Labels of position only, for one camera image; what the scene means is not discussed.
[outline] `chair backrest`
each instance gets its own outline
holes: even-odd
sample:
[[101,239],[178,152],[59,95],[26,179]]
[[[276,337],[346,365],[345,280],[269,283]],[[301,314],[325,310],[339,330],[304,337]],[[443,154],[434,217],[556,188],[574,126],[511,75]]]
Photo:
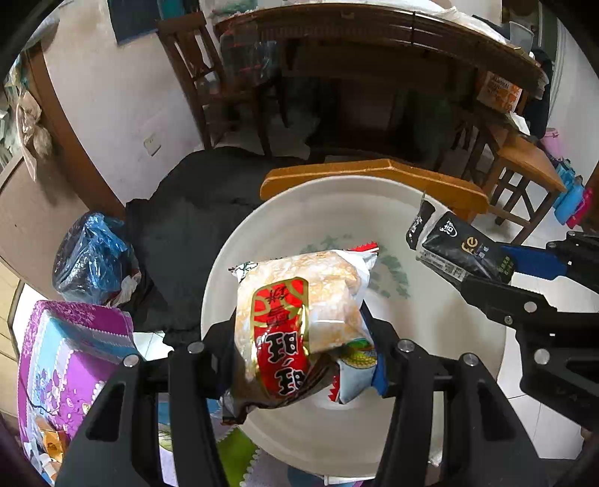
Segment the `chair backrest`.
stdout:
[[[160,20],[156,26],[158,27],[158,37],[186,95],[191,94],[188,93],[189,90],[196,93],[195,83],[208,73],[216,75],[222,88],[225,84],[225,72],[219,53],[206,28],[206,17],[202,11],[174,19]],[[196,32],[202,39],[210,65],[206,64],[204,60]]]

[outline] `blue plastic bag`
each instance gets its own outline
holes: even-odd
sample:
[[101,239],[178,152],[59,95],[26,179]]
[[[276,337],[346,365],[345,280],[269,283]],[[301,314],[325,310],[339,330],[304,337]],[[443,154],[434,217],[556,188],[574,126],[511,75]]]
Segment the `blue plastic bag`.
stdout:
[[103,305],[136,270],[133,247],[123,240],[125,223],[86,213],[65,235],[52,273],[54,289],[67,301]]

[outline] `wall outlet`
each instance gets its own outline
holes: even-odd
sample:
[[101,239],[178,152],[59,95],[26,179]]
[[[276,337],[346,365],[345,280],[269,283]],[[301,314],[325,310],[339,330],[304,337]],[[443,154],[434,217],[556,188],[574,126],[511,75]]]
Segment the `wall outlet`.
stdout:
[[158,149],[160,149],[160,147],[162,147],[162,145],[160,144],[160,142],[158,142],[158,138],[156,137],[156,134],[152,134],[151,136],[149,136],[147,139],[144,140],[144,147],[148,151],[148,154],[150,156],[152,156],[158,152]]

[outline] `black package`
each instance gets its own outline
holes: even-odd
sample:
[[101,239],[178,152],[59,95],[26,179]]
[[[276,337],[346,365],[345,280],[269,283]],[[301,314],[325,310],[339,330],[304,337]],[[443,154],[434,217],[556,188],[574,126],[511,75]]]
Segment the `black package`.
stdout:
[[436,219],[434,205],[426,200],[422,200],[406,240],[417,251],[418,260],[457,288],[469,274],[508,283],[515,270],[500,243],[450,211]]

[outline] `silver screw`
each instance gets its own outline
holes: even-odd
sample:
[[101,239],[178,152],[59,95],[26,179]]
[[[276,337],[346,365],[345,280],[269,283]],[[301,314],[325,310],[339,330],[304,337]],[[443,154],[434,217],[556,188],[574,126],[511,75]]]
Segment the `silver screw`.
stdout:
[[471,367],[479,364],[479,358],[473,353],[465,353],[463,358],[466,365],[470,365]]
[[410,353],[411,351],[414,351],[416,346],[412,340],[402,339],[397,342],[397,348],[406,353]]
[[526,301],[524,303],[524,311],[527,313],[534,313],[537,311],[537,304],[533,301]]
[[539,365],[547,365],[550,358],[549,350],[545,350],[544,348],[540,348],[534,353],[534,361]]
[[191,342],[187,346],[187,351],[192,354],[202,353],[204,351],[204,344],[202,342]]
[[139,356],[135,354],[127,355],[123,359],[123,365],[125,367],[135,367],[140,362]]

